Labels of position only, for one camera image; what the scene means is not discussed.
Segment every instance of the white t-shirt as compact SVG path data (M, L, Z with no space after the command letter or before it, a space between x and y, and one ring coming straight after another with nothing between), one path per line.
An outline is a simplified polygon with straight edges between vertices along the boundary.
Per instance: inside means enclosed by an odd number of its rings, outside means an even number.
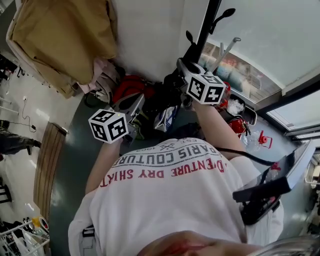
M69 249L79 255L82 230L94 226L102 255L134 256L178 231L265 245L283 229L282 205L246 227L232 193L260 172L244 156L228 161L196 138L170 139L121 156L87 194L69 227Z

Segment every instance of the wooden board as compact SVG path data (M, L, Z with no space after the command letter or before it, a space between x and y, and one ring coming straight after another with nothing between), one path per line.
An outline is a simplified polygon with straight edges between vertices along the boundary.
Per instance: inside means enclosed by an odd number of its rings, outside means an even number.
M48 122L37 160L33 190L33 201L47 221L56 165L65 137L62 129Z

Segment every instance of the glass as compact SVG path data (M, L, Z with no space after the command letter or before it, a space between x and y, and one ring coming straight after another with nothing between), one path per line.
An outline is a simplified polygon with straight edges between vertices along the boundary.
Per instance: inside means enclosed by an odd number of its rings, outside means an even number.
M199 64L209 71L213 71L212 66L219 54L220 47L207 42L202 51ZM228 53L221 61L215 75L222 81L228 82L231 88L255 103L281 90L264 73L232 53Z
M320 90L292 103L276 108L267 114L288 130L320 124Z
M199 64L210 70L234 37L241 38L216 69L222 80L257 103L287 92L320 73L320 4L314 0L224 0L216 17L230 8L209 35Z
M306 135L299 135L299 136L297 136L297 138L303 139L303 138L309 138L309 137L315 137L315 136L320 136L320 132L315 132L315 133L306 134ZM303 140L302 142L306 143L309 140L310 139ZM312 143L314 144L315 147L320 147L320 138L313 139Z

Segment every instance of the white rack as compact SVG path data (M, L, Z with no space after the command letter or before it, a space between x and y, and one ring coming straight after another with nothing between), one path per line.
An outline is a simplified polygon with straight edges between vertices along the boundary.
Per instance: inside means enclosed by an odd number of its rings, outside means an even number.
M33 222L31 220L20 226L12 228L3 233L0 233L0 249L5 250L4 249L5 247L7 250L6 252L0 251L0 255L5 253L4 255L8 255L8 256L29 256L29 255L45 256L44 251L39 249L43 248L46 244L50 242L49 234L42 227L36 228L38 232L42 233L41 235L30 233L23 229L23 227L28 226L29 224L32 224L32 223ZM14 234L14 231L16 230L22 231L22 234L23 234L22 240L17 238L17 236ZM25 235L30 236L32 238L32 242L30 241L29 238L26 238Z

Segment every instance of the person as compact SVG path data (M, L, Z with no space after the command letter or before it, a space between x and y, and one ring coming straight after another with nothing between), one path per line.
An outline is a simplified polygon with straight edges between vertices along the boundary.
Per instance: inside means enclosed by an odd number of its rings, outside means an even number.
M245 151L210 105L193 103L205 135L169 139L119 158L120 141L104 144L68 230L72 256L94 228L97 255L245 256L278 239L283 207L245 226L232 193L260 175L252 162L215 147Z
M11 133L6 128L0 127L0 159L3 160L2 155L14 155L20 150L27 150L31 155L32 147L41 147L41 142L32 138L22 137L20 135Z

